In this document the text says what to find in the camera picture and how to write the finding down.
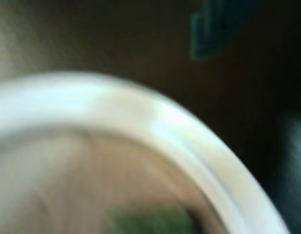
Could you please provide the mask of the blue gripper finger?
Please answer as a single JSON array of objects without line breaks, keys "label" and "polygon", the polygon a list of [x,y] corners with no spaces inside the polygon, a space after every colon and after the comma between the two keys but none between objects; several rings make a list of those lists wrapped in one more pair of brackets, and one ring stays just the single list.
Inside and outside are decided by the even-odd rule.
[{"label": "blue gripper finger", "polygon": [[190,19],[191,59],[219,53],[258,6],[258,0],[203,0]]}]

